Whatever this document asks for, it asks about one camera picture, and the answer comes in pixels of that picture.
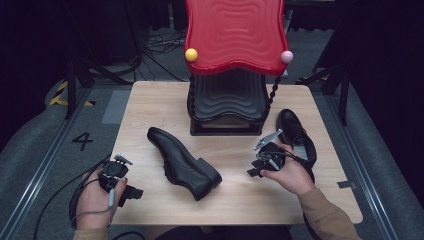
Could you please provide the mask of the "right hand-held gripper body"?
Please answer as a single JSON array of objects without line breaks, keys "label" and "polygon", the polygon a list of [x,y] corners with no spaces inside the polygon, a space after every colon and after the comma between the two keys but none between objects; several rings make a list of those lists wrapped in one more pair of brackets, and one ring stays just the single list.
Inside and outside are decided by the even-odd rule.
[{"label": "right hand-held gripper body", "polygon": [[283,132],[278,129],[276,132],[262,137],[255,145],[254,150],[257,151],[256,160],[261,160],[265,163],[263,167],[255,169],[267,169],[271,171],[279,171],[284,165],[282,150],[273,142],[273,139]]}]

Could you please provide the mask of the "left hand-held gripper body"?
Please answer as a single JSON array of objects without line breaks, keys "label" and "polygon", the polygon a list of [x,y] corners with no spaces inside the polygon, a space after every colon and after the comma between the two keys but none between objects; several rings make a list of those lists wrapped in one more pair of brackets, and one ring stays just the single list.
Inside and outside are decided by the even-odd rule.
[{"label": "left hand-held gripper body", "polygon": [[121,154],[116,154],[113,161],[107,161],[103,165],[103,169],[99,175],[101,188],[106,192],[110,192],[117,185],[118,181],[128,173],[127,164],[132,165],[132,162]]}]

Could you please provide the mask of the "black leather shoe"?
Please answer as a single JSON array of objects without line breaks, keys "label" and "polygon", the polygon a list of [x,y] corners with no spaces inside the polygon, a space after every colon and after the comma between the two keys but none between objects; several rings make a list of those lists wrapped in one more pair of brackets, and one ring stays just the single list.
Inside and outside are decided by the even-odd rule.
[{"label": "black leather shoe", "polygon": [[195,159],[172,134],[160,128],[150,127],[147,138],[162,156],[168,181],[189,190],[196,201],[221,184],[220,173],[203,158]]},{"label": "black leather shoe", "polygon": [[280,141],[296,150],[305,160],[305,165],[312,168],[317,160],[316,148],[296,114],[290,109],[281,110],[277,117],[276,129],[282,130],[278,136]]}]

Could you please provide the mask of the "red and black shoe rack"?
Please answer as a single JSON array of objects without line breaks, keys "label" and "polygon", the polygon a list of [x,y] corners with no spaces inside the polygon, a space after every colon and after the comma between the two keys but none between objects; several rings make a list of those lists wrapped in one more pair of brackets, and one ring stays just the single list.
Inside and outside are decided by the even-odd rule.
[{"label": "red and black shoe rack", "polygon": [[259,135],[288,64],[284,0],[185,0],[193,135]]}]

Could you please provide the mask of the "person's left hand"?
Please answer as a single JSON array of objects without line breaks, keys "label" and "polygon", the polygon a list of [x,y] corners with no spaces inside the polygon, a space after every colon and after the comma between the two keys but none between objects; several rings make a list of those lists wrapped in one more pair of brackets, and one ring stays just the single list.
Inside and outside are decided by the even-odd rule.
[{"label": "person's left hand", "polygon": [[127,178],[118,180],[114,188],[114,205],[109,205],[110,195],[101,188],[97,181],[101,169],[95,170],[88,178],[89,184],[81,193],[76,208],[76,229],[77,230],[94,230],[106,228],[117,209],[119,202],[126,186]]}]

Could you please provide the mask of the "person's right hand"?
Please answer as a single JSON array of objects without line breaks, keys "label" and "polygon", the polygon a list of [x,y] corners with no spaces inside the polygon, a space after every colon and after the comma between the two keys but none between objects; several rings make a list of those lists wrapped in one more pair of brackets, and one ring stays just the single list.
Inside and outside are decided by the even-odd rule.
[{"label": "person's right hand", "polygon": [[300,196],[315,188],[304,167],[291,157],[285,158],[285,164],[280,171],[261,170],[263,177],[274,180],[290,193]]}]

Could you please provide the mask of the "yellow and black floor tape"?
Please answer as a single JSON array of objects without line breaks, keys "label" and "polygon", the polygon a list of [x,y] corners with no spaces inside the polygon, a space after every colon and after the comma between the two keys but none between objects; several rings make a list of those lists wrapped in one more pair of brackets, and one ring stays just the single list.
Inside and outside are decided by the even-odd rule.
[{"label": "yellow and black floor tape", "polygon": [[[49,102],[49,105],[63,105],[68,106],[68,100],[62,99],[62,95],[68,87],[68,82],[66,80],[62,81],[62,83],[58,86],[55,94]],[[86,101],[84,106],[94,107],[96,105],[96,101]]]}]

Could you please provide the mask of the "metal floor rail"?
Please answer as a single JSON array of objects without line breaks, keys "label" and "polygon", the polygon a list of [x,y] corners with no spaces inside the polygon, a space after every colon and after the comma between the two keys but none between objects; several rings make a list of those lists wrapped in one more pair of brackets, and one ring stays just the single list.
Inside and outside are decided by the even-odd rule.
[{"label": "metal floor rail", "polygon": [[348,128],[344,126],[340,120],[336,101],[331,96],[326,96],[325,100],[331,111],[332,118],[337,124],[338,131],[341,133],[343,141],[347,145],[352,168],[355,171],[359,185],[361,186],[383,239],[398,240],[398,235],[394,230],[394,227],[386,213],[385,207],[382,204],[381,198],[373,185],[373,181],[365,168],[353,138]]},{"label": "metal floor rail", "polygon": [[57,159],[58,151],[63,145],[65,136],[69,132],[69,129],[71,128],[76,115],[84,106],[85,101],[87,100],[90,93],[91,89],[83,88],[80,90],[79,95],[76,97],[74,107],[71,110],[70,117],[61,123],[59,130],[57,131],[46,154],[43,156],[42,161],[39,163],[37,170],[35,171],[29,183],[26,185],[25,191],[15,206],[14,211],[2,228],[2,231],[0,232],[0,240],[12,240],[16,235],[16,232],[19,230],[24,218],[29,212],[33,202],[37,198],[37,195],[42,188],[50,172],[50,169]]}]

